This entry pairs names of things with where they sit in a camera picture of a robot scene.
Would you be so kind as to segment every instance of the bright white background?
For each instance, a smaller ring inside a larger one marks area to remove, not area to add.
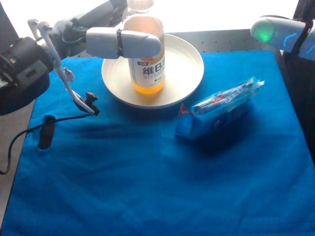
[[[32,36],[28,19],[54,25],[106,1],[1,0],[1,3],[18,35],[24,37]],[[165,32],[249,29],[262,15],[292,18],[297,3],[298,0],[156,0]]]

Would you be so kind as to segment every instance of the blue cloth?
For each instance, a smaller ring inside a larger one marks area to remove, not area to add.
[[[314,235],[315,168],[272,52],[202,58],[187,107],[252,76],[266,83],[249,114],[198,142],[174,136],[180,104],[129,107],[103,84],[101,59],[65,60],[101,112],[57,123],[47,150],[39,131],[26,136],[2,236]],[[29,126],[79,114],[52,72]]]

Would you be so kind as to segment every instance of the plate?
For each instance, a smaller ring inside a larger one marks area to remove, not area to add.
[[[128,59],[105,59],[102,77],[119,100],[143,109],[159,109],[181,102],[198,87],[204,72],[200,53],[185,40],[165,34],[165,85],[157,93],[144,95],[131,82]]]

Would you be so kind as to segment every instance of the bottle label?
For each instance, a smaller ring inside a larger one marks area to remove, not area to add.
[[[152,58],[128,59],[132,81],[141,87],[150,88],[165,80],[164,37],[161,52]]]

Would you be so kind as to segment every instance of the plastic bottle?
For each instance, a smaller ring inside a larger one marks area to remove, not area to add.
[[[132,85],[143,94],[153,94],[165,84],[165,44],[162,21],[154,14],[154,0],[127,0],[123,29],[150,33],[162,44],[158,55],[151,58],[128,59]]]

